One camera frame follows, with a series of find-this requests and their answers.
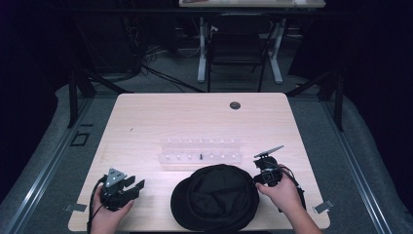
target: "black circular hole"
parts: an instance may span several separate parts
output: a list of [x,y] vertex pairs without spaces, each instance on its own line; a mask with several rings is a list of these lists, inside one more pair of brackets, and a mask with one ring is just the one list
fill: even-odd
[[240,105],[239,102],[233,101],[233,102],[230,103],[230,107],[231,107],[231,109],[240,109],[241,105]]

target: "gray carpet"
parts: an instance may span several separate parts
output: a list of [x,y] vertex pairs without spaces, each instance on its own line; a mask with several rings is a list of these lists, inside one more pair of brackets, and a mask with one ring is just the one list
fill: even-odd
[[[284,76],[296,43],[294,40],[283,42],[284,50],[280,51],[279,62]],[[207,87],[206,84],[199,84],[196,80],[197,57],[186,58],[160,53],[154,61],[149,63],[149,66],[180,78],[199,89],[205,90]],[[233,82],[226,78],[228,75],[239,77],[237,72],[239,70],[228,72],[219,68],[214,69],[212,90],[214,92],[254,92],[255,81],[244,79],[242,82]],[[113,79],[117,75],[112,74],[106,77]],[[296,83],[304,81],[305,79],[300,77],[284,77],[284,84],[276,85],[271,69],[268,67],[263,92],[285,93],[295,88]],[[136,93],[193,92],[187,88],[180,90],[171,82],[152,74],[145,75],[144,70],[137,77],[116,84]],[[79,133],[90,134],[86,145],[63,147],[61,160],[56,162],[56,170],[49,175],[51,179],[45,184],[46,189],[40,193],[41,199],[33,204],[35,209],[27,215],[26,221],[19,228],[21,233],[70,233],[67,223],[71,213],[64,211],[63,208],[66,204],[74,204],[77,201],[116,99],[116,95],[102,85],[95,84],[95,88],[97,96],[93,100],[88,101],[80,97],[81,102],[83,101],[84,106],[88,108],[85,109],[84,115],[72,130],[72,134],[66,130],[69,118],[68,89],[63,87],[56,93],[59,105],[53,123],[9,196],[0,206],[1,233],[5,233],[10,227],[13,218],[19,212],[20,204],[24,202],[24,197],[29,193],[44,166],[59,149],[65,136],[70,136],[68,140],[70,143],[73,132],[79,131]],[[289,101],[321,195],[324,200],[331,199],[336,204],[329,212],[331,225],[324,230],[324,233],[376,233],[374,222],[350,173],[346,151],[326,111],[329,109],[329,103],[317,101],[315,98],[317,90],[317,87],[313,87],[300,97],[292,97]],[[347,99],[344,103],[343,124],[344,136],[377,198],[389,227],[393,233],[413,233],[413,218],[398,200],[371,134],[358,115],[357,109]],[[292,231],[274,233],[292,233]]]

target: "table leg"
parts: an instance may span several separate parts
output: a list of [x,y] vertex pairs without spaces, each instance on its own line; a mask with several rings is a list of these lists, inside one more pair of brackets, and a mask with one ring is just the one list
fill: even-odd
[[274,49],[269,53],[271,67],[273,69],[274,79],[276,84],[282,84],[282,74],[280,72],[279,63],[277,62],[277,55],[280,50],[280,44],[282,43],[282,36],[285,30],[285,19],[282,19],[276,25],[275,37],[276,42],[274,43]]
[[206,38],[205,38],[204,18],[200,18],[200,65],[198,66],[198,82],[204,83],[206,80]]

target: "wooden table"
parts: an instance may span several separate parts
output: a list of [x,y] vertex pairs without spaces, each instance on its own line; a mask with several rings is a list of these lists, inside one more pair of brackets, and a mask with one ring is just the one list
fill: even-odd
[[[239,109],[232,109],[236,101]],[[79,204],[89,204],[96,182],[113,167],[145,187],[120,225],[125,231],[182,231],[170,211],[170,195],[176,184],[206,164],[161,164],[163,140],[238,139],[243,158],[234,165],[259,174],[253,156],[284,145],[272,154],[290,167],[302,185],[307,210],[320,228],[329,225],[327,213],[316,214],[322,203],[319,187],[284,94],[127,94],[120,95],[94,156]],[[72,231],[85,231],[88,212],[74,212]],[[244,230],[290,229],[284,214],[260,194],[254,220]]]

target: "white table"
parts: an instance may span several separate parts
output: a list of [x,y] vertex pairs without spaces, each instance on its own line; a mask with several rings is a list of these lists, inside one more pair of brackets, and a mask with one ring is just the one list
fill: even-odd
[[[241,108],[232,109],[237,101]],[[183,231],[170,211],[176,184],[207,164],[161,164],[163,140],[237,139],[243,155],[233,165],[251,176],[259,174],[254,155],[284,145],[273,156],[289,166],[305,190],[307,210],[320,228],[329,225],[327,213],[313,207],[323,202],[306,150],[284,94],[127,94],[120,95],[80,193],[78,204],[89,204],[96,182],[113,167],[145,187],[120,229],[124,231]],[[88,212],[74,212],[71,231],[85,231]],[[260,194],[255,218],[244,230],[290,229],[283,213]]]
[[[196,1],[192,3],[185,3],[183,0],[179,0],[180,7],[187,8],[300,8],[300,9],[317,9],[323,8],[325,2],[323,0],[206,0]],[[280,67],[277,62],[277,55],[280,50],[280,44],[284,32],[285,19],[277,23],[274,36],[276,43],[274,49],[270,52],[270,63],[273,69],[274,79],[277,84],[282,84],[282,75],[280,73]],[[205,81],[205,74],[207,69],[207,58],[205,50],[205,23],[201,18],[200,22],[200,65],[198,68],[198,82],[203,83]]]

